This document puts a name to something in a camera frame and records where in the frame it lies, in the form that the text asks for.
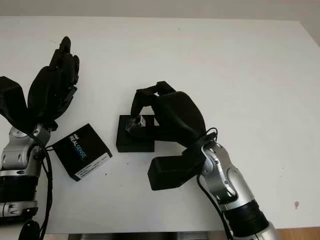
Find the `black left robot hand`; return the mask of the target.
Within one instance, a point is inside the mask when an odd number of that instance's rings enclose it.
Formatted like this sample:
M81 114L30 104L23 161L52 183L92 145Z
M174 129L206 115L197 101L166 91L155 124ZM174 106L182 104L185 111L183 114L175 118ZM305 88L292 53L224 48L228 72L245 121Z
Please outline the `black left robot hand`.
M29 88L27 107L37 124L51 132L57 130L56 119L68 109L77 91L79 69L80 59L71 54L71 40L65 36Z

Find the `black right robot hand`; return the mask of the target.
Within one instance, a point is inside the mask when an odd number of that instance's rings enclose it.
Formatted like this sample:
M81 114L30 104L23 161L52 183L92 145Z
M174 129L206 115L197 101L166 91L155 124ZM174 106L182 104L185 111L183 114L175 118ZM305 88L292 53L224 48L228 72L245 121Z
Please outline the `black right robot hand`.
M141 115L144 107L152 108L158 125ZM136 90L125 130L131 137L176 142L185 148L206 135L205 121L196 104L166 81Z

